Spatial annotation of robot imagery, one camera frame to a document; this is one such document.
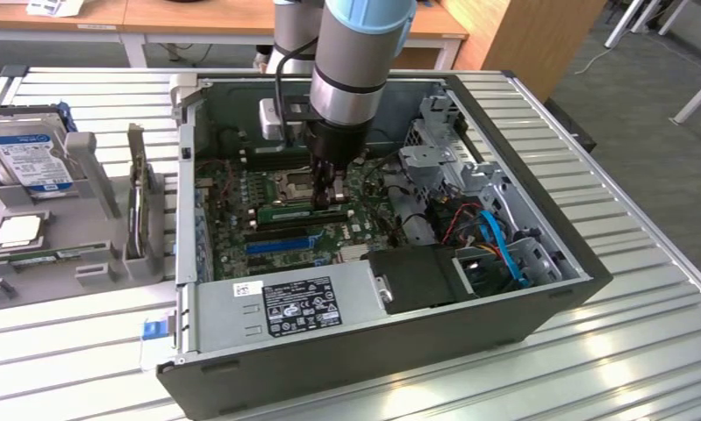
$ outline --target metal table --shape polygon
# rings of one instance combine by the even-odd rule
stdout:
[[[110,175],[126,174],[128,122],[147,128],[147,156],[166,173],[170,252],[176,136],[168,72],[31,68],[21,80],[0,81],[0,92],[12,104],[63,99],[72,105],[79,129],[99,134]],[[461,77],[613,282],[522,343],[224,419],[701,419],[701,274],[524,85],[496,72]],[[140,325],[174,300],[174,284],[162,282],[0,310],[0,419],[183,419],[139,362]]]

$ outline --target motherboard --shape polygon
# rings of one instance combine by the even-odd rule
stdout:
[[[347,168],[343,200],[315,210],[307,167],[248,170],[211,160],[195,172],[196,256],[200,282],[359,260],[405,242],[393,208],[365,177],[381,159]]]

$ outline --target paper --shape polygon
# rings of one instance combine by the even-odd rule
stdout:
[[[80,14],[84,0],[31,0],[27,14],[67,18]]]

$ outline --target power supply label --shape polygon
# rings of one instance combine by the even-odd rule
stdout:
[[[47,134],[0,136],[0,152],[20,183],[35,191],[64,190],[71,186],[70,172],[53,156]]]
[[[329,276],[265,286],[262,296],[275,338],[342,324]]]

